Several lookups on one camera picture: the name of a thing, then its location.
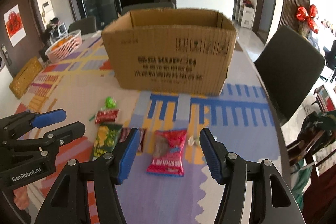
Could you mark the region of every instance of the snack bag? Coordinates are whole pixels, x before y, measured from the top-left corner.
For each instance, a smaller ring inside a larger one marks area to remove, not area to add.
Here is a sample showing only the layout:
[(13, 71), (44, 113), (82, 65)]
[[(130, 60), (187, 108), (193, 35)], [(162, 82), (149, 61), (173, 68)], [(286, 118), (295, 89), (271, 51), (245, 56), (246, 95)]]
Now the snack bag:
[(93, 144), (93, 160), (106, 152), (112, 152), (120, 136), (122, 125), (102, 124), (99, 126), (96, 140)]
[(184, 176), (181, 153), (187, 129), (155, 132), (153, 160), (147, 173), (172, 177)]
[[(143, 149), (143, 141), (145, 139), (145, 134), (147, 129), (145, 128), (138, 128), (138, 130), (140, 131), (140, 144), (139, 144), (139, 148), (138, 148), (138, 153), (142, 153), (142, 149)], [(131, 128), (122, 128), (121, 133), (120, 133), (120, 138), (119, 138), (119, 142), (124, 142), (128, 136), (128, 134), (130, 133)]]
[(95, 124), (102, 122), (114, 122), (117, 118), (119, 109), (101, 109), (97, 112)]

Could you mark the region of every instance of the pink basket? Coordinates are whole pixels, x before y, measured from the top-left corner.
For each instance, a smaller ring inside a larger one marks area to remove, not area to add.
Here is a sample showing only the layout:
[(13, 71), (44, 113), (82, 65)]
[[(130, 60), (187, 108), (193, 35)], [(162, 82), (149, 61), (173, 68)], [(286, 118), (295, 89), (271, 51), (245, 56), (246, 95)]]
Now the pink basket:
[[(52, 48), (62, 39), (69, 40), (53, 51)], [(52, 63), (57, 63), (77, 50), (82, 42), (81, 30), (76, 30), (57, 40), (46, 50), (45, 54)]]

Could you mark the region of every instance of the orange fruit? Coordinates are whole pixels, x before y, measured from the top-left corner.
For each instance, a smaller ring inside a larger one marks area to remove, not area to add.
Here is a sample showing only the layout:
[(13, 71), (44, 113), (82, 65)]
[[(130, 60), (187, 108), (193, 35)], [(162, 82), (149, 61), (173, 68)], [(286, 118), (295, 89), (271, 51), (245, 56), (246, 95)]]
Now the orange fruit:
[(65, 44), (68, 41), (68, 39), (64, 38), (62, 40), (60, 40), (59, 42), (56, 43), (56, 45), (54, 47), (52, 47), (52, 51), (55, 51), (57, 48), (59, 48), (60, 46), (62, 46), (63, 44)]

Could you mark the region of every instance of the green snack package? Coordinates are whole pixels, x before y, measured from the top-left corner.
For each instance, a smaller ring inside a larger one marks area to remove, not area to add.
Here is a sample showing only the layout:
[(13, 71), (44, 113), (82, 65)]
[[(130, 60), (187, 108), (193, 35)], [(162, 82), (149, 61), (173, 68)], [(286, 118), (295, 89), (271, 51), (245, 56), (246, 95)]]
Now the green snack package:
[(93, 144), (93, 157), (96, 160), (106, 152), (112, 152), (120, 136), (121, 124), (102, 123), (98, 128), (96, 140)]

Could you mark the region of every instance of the cardboard box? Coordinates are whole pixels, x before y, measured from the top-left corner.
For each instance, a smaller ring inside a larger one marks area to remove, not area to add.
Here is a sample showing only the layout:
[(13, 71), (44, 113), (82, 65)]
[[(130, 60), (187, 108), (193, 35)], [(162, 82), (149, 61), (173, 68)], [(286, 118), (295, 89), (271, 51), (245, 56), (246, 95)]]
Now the cardboard box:
[(219, 12), (133, 10), (102, 32), (120, 87), (219, 95), (236, 29)]

